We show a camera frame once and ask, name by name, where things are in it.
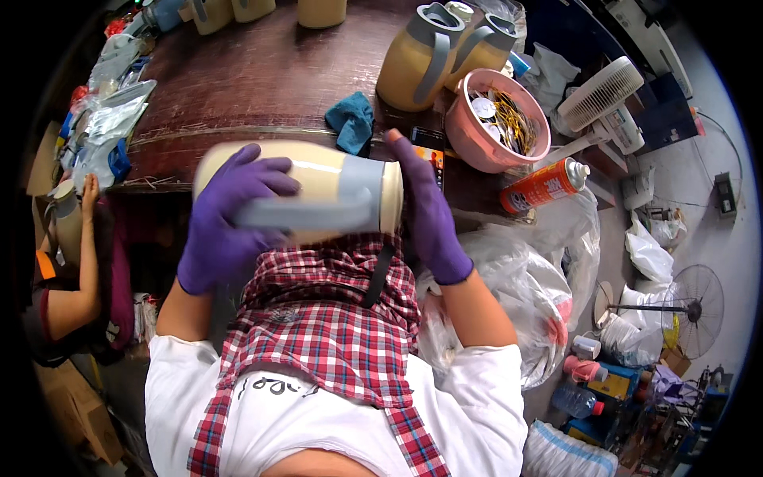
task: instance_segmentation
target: person's arm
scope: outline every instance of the person's arm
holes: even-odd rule
[[[429,161],[422,160],[396,129],[387,132],[385,141],[403,172],[414,248],[440,285],[459,340],[464,347],[517,344],[511,320],[456,238],[450,207]]]
[[[476,269],[463,282],[439,289],[464,348],[518,344],[514,325]]]
[[[257,144],[239,150],[198,196],[178,275],[156,320],[156,334],[184,341],[206,340],[214,285],[285,240],[278,230],[236,229],[229,222],[253,198],[299,192],[299,182],[286,175],[291,160],[256,160],[260,152]]]
[[[171,335],[185,341],[203,341],[209,334],[212,315],[211,292],[189,295],[177,277],[156,319],[156,334]]]
[[[82,192],[82,242],[79,251],[79,290],[50,290],[47,299],[47,322],[50,338],[60,340],[101,313],[98,294],[98,258],[95,255],[93,210],[98,201],[98,179],[85,177]]]

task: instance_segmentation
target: electrical box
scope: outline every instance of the electrical box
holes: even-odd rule
[[[731,187],[731,179],[728,172],[716,176],[715,189],[718,192],[720,217],[736,218],[736,200],[734,200],[734,191]]]

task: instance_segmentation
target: standing fan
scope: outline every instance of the standing fan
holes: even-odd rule
[[[613,140],[623,154],[644,145],[641,129],[625,107],[625,100],[644,85],[644,78],[627,56],[606,65],[559,105],[559,114],[574,132],[591,124],[582,137],[546,156],[555,163],[588,146]]]
[[[594,304],[598,326],[604,311],[660,311],[662,336],[668,347],[681,347],[688,359],[705,354],[715,342],[723,322],[723,288],[715,272],[705,265],[692,265],[673,279],[665,300],[653,305],[612,305],[612,287],[602,282]]]

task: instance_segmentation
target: red plaid shirt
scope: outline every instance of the red plaid shirt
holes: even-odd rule
[[[375,305],[361,308],[385,243],[395,248],[385,286]],[[260,256],[223,344],[217,394],[188,456],[193,475],[219,475],[233,388],[260,362],[294,366],[329,392],[384,409],[412,475],[450,475],[405,381],[420,315],[414,276],[400,250],[400,237],[355,234],[320,248]]]

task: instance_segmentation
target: gloved hand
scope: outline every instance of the gloved hand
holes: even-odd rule
[[[208,292],[257,256],[285,241],[278,230],[236,229],[229,220],[253,198],[296,195],[300,184],[286,175],[288,157],[255,161],[257,144],[243,147],[217,170],[191,212],[178,282],[190,295]]]
[[[474,269],[456,239],[456,226],[429,161],[416,155],[397,129],[387,131],[387,147],[400,162],[408,195],[408,223],[416,254],[440,285],[463,282]]]

